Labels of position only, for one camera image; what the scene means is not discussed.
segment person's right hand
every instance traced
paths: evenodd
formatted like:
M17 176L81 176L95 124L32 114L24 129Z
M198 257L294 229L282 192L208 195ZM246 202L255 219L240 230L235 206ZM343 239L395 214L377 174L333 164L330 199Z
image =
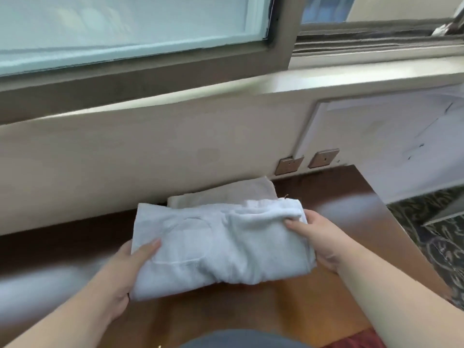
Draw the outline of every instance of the person's right hand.
M287 228L306 237L316 251L317 260L331 271L338 271L342 257L361 245L324 216L305 210L308 224L287 219Z

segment towel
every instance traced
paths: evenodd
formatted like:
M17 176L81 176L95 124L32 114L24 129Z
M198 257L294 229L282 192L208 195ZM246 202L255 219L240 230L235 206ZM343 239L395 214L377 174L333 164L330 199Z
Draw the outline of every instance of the towel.
M162 246L141 268L134 300L182 293L217 282L257 284L305 275L315 266L307 240L285 218L306 223L298 200L249 200L172 209L139 204L132 252L156 238Z
M267 177L239 181L199 193L176 195L167 199L167 206L183 209L206 204L242 204L247 200L277 200L274 185Z

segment wooden desk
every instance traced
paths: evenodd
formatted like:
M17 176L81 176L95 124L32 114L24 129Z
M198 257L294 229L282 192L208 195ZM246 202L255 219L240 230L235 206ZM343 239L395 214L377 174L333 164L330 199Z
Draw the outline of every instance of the wooden desk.
M305 208L328 217L434 292L450 295L449 288L354 166L279 180L275 189L279 196L298 198ZM98 269L93 259L110 254L131 237L134 216L133 211L126 211L1 237L0 293L13 288L19 275L29 276L33 283L39 272L48 271L53 276L54 269L64 266L84 267L87 280ZM63 287L53 288L45 284L22 288L14 305L0 300L0 346L78 290L78 285L69 293ZM39 300L46 307L30 313L26 306ZM21 313L14 321L8 318L13 312ZM339 277L318 267L298 278L256 286L217 284L131 303L109 327L100 346L176 347L218 329L253 328L317 348L368 327L367 318Z

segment folded cloth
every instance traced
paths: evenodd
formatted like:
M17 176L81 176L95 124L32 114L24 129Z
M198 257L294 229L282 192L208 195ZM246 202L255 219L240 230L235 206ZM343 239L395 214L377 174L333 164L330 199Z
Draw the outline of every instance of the folded cloth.
M177 195L167 199L167 206L183 209L206 204L242 204L247 200L277 200L274 185L267 177L239 181L204 192Z
M307 240L285 218L306 223L293 199L250 200L171 209L139 204L132 252L156 238L162 246L140 270L134 300L182 293L216 282L257 284L305 275L315 266Z

